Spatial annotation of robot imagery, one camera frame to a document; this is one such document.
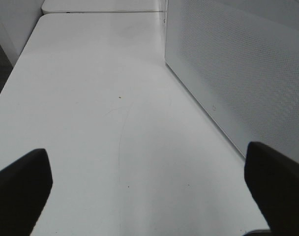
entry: cubicle wall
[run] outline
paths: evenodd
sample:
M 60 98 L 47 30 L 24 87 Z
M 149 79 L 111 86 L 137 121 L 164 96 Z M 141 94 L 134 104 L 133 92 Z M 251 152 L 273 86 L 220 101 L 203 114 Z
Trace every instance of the cubicle wall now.
M 0 0 L 0 45 L 15 65 L 42 15 L 44 0 Z
M 241 153 L 299 162 L 299 0 L 173 0 L 167 23 L 167 64 Z

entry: white desk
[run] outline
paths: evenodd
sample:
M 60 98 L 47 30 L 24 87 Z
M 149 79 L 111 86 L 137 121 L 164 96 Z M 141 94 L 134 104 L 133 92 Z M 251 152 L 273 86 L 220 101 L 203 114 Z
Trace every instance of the white desk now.
M 159 13 L 49 14 L 0 95 L 0 169 L 46 148 L 34 236 L 266 228 L 244 160 L 166 67 Z
M 45 0 L 44 14 L 97 12 L 151 12 L 163 10 L 166 0 Z

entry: desk surface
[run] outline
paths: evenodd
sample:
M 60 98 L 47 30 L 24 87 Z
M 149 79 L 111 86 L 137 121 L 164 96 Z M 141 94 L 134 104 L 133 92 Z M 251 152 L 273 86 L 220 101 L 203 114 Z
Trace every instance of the desk surface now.
M 49 14 L 0 95 L 0 169 L 46 148 L 33 234 L 240 236 L 266 228 L 244 160 L 166 67 L 159 13 Z
M 44 14 L 48 13 L 96 13 L 96 12 L 133 12 L 159 11 L 164 9 L 165 0 L 45 0 L 42 5 Z

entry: perforated metal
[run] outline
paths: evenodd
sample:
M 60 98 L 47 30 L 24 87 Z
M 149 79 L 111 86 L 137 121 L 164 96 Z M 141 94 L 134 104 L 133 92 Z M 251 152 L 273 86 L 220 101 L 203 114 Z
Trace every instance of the perforated metal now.
M 266 10 L 170 1 L 166 62 L 243 154 L 261 141 L 299 161 L 299 22 L 288 14 L 280 24 Z

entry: white privacy screen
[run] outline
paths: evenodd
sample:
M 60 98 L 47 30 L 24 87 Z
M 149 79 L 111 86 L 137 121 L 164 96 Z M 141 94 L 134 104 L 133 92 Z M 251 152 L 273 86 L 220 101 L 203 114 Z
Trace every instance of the white privacy screen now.
M 244 155 L 299 162 L 298 0 L 170 0 L 166 62 Z

